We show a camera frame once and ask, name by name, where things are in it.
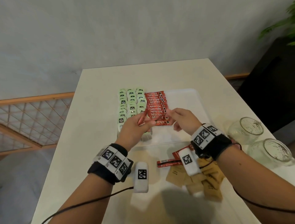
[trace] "glass mug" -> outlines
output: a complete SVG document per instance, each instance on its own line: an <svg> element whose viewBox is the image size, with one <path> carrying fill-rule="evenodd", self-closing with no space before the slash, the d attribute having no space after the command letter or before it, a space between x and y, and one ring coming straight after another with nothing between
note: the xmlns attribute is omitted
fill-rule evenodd
<svg viewBox="0 0 295 224"><path fill-rule="evenodd" d="M265 139L253 143L248 147L247 154L269 169L295 164L291 151L276 139Z"/></svg>
<svg viewBox="0 0 295 224"><path fill-rule="evenodd" d="M241 145L252 144L264 132L261 123L250 117L242 117L232 123L228 129L228 136Z"/></svg>

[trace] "forearm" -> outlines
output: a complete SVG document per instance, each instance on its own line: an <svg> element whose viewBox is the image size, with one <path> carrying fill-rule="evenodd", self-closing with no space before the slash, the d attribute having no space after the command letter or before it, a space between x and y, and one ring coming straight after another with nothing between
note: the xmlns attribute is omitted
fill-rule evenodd
<svg viewBox="0 0 295 224"><path fill-rule="evenodd" d="M113 185L100 178L99 176L90 173L71 194L66 202L61 206L61 209L81 202L89 201L95 198L110 195ZM78 208L71 209L61 213L51 219L50 224L98 224L102 222L109 198L98 202L83 205Z"/></svg>
<svg viewBox="0 0 295 224"><path fill-rule="evenodd" d="M226 149L218 157L217 163L236 191L244 198L268 207L295 210L295 187L236 146ZM262 223L295 221L295 214L246 204Z"/></svg>

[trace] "qr code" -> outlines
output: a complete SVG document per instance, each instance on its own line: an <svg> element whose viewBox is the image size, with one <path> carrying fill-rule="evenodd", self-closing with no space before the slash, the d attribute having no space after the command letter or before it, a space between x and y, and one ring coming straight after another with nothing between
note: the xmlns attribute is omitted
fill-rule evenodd
<svg viewBox="0 0 295 224"><path fill-rule="evenodd" d="M112 164L115 168L118 168L118 166L121 164L122 160L117 157L116 155L111 159L110 164Z"/></svg>
<svg viewBox="0 0 295 224"><path fill-rule="evenodd" d="M126 172L128 166L126 165L126 163L123 163L122 166L119 168L119 171L122 175L124 175L124 173Z"/></svg>
<svg viewBox="0 0 295 224"><path fill-rule="evenodd" d="M218 129L213 127L212 125L208 126L207 128L212 132L218 131Z"/></svg>
<svg viewBox="0 0 295 224"><path fill-rule="evenodd" d="M206 129L203 129L203 130L200 132L200 136L201 136L203 139L207 138L209 135L210 135L210 133L209 133Z"/></svg>
<svg viewBox="0 0 295 224"><path fill-rule="evenodd" d="M101 155L106 160L109 160L115 153L110 150L105 150L104 153Z"/></svg>
<svg viewBox="0 0 295 224"><path fill-rule="evenodd" d="M192 162L191 157L189 155L182 157L182 159L183 159L185 165Z"/></svg>
<svg viewBox="0 0 295 224"><path fill-rule="evenodd" d="M198 135L197 135L197 137L194 139L194 142L195 142L198 146L200 146L200 145L202 144L203 141L204 141L204 140L203 140L200 136L198 136Z"/></svg>
<svg viewBox="0 0 295 224"><path fill-rule="evenodd" d="M147 170L138 170L138 179L146 180L147 178Z"/></svg>

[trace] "floor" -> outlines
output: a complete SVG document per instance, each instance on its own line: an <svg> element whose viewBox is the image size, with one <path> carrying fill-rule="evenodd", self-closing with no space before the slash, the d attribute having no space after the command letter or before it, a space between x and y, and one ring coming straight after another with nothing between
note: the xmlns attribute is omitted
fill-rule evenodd
<svg viewBox="0 0 295 224"><path fill-rule="evenodd" d="M237 90L243 80L229 82ZM0 161L0 223L31 223L54 152L15 153Z"/></svg>

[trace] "green plant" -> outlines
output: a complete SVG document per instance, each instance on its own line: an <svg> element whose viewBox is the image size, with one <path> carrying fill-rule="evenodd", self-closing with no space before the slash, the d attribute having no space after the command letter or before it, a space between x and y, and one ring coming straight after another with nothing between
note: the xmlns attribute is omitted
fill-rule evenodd
<svg viewBox="0 0 295 224"><path fill-rule="evenodd" d="M280 27L280 26L288 26L288 32L287 37L289 37L291 40L295 39L295 1L293 1L292 5L290 5L287 8L287 13L290 14L290 16L286 19L280 20L274 25L267 27L264 29L260 35L259 39L263 38L266 34L271 32L273 29ZM288 45L295 46L295 41L290 42Z"/></svg>

